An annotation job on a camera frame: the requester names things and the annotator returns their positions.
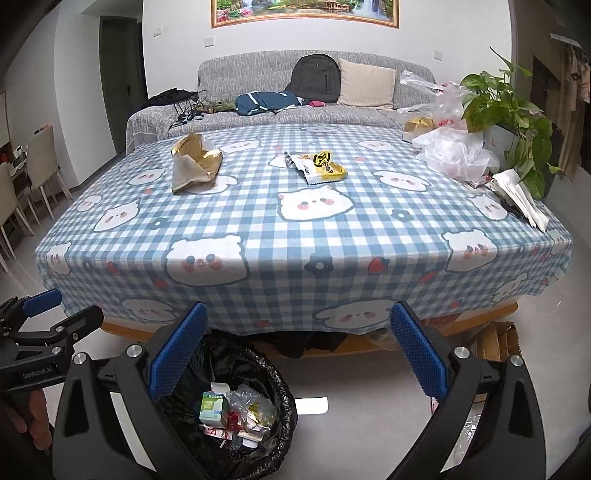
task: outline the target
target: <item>black garbage bag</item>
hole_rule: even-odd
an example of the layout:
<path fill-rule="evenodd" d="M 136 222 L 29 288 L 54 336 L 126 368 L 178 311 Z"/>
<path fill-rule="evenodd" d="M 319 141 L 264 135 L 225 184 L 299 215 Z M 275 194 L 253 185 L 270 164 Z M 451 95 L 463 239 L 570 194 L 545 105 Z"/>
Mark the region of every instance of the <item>black garbage bag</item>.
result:
<path fill-rule="evenodd" d="M 246 384 L 273 402 L 275 423 L 258 448 L 232 450 L 230 441 L 220 448 L 220 439 L 200 430 L 194 405 L 199 411 L 211 382 L 227 383 L 231 390 Z M 219 480 L 256 480 L 275 472 L 297 423 L 296 401 L 275 366 L 263 354 L 222 335 L 203 337 L 172 395 L 163 397 L 158 407 L 203 469 Z"/>

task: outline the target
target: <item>yellow snack package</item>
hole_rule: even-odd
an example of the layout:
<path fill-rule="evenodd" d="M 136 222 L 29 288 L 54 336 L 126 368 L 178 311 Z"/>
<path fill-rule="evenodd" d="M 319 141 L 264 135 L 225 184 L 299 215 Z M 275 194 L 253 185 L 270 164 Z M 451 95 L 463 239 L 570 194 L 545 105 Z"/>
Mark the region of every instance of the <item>yellow snack package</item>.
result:
<path fill-rule="evenodd" d="M 295 167 L 304 174 L 308 185 L 328 183 L 343 180 L 347 176 L 347 170 L 332 161 L 332 153 L 323 150 L 320 153 L 285 152 L 285 164 Z"/>

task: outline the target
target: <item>landscape painting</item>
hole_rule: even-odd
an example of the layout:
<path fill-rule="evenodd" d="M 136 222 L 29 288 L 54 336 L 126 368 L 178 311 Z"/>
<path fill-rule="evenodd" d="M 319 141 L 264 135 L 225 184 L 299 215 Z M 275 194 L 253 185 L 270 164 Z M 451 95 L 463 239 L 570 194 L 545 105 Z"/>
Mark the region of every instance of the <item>landscape painting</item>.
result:
<path fill-rule="evenodd" d="M 212 27 L 274 18 L 324 17 L 398 28 L 399 0 L 211 0 Z"/>

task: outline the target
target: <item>trash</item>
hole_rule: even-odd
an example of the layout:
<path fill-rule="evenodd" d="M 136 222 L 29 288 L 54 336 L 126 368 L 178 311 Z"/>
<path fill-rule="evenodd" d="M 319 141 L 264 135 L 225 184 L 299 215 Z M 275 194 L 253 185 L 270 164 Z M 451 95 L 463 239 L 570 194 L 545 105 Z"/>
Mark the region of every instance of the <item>trash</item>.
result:
<path fill-rule="evenodd" d="M 464 115 L 462 99 L 468 92 L 465 87 L 453 82 L 437 85 L 408 70 L 404 70 L 400 75 L 400 83 L 410 85 L 419 92 L 429 95 L 431 99 L 430 116 L 435 122 L 435 126 L 451 127 L 468 132 L 466 121 L 462 120 Z"/>
<path fill-rule="evenodd" d="M 172 154 L 173 193 L 195 184 L 211 182 L 212 187 L 215 186 L 215 177 L 222 164 L 223 154 L 208 145 L 200 134 L 190 134 L 177 142 Z"/>
<path fill-rule="evenodd" d="M 487 184 L 493 192 L 504 198 L 510 205 L 517 205 L 532 227 L 545 232 L 549 218 L 535 205 L 529 188 L 519 181 L 519 174 L 510 168 L 492 176 Z"/>
<path fill-rule="evenodd" d="M 300 170 L 308 185 L 339 181 L 347 176 L 347 170 L 332 161 L 332 153 L 328 150 L 316 154 L 285 152 L 284 155 L 285 165 Z"/>
<path fill-rule="evenodd" d="M 198 426 L 193 404 L 212 382 L 227 383 L 231 389 L 247 385 L 273 404 L 275 422 L 256 449 L 233 450 L 230 439 L 220 447 L 221 438 L 205 434 Z M 203 337 L 172 395 L 163 397 L 158 408 L 214 480 L 257 480 L 278 470 L 297 423 L 296 401 L 275 366 L 252 348 L 221 334 Z"/>
<path fill-rule="evenodd" d="M 437 128 L 413 140 L 413 146 L 423 149 L 417 156 L 419 160 L 460 181 L 479 180 L 487 168 L 498 171 L 499 160 L 482 144 L 482 132 L 468 134 L 449 127 Z"/>
<path fill-rule="evenodd" d="M 199 420 L 208 427 L 228 426 L 228 399 L 223 394 L 205 392 L 199 410 Z"/>
<path fill-rule="evenodd" d="M 243 430 L 261 435 L 271 431 L 275 423 L 275 405 L 269 399 L 248 385 L 240 385 L 228 397 L 230 408 L 241 416 Z"/>

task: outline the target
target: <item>gold paper bag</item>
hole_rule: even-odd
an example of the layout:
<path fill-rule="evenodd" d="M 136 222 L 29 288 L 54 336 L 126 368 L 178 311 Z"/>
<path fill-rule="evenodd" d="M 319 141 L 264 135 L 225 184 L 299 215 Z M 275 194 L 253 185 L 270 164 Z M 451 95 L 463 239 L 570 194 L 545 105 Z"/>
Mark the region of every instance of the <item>gold paper bag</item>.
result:
<path fill-rule="evenodd" d="M 195 184 L 215 183 L 222 164 L 219 150 L 206 151 L 200 134 L 190 134 L 177 142 L 173 154 L 173 193 L 178 193 Z"/>

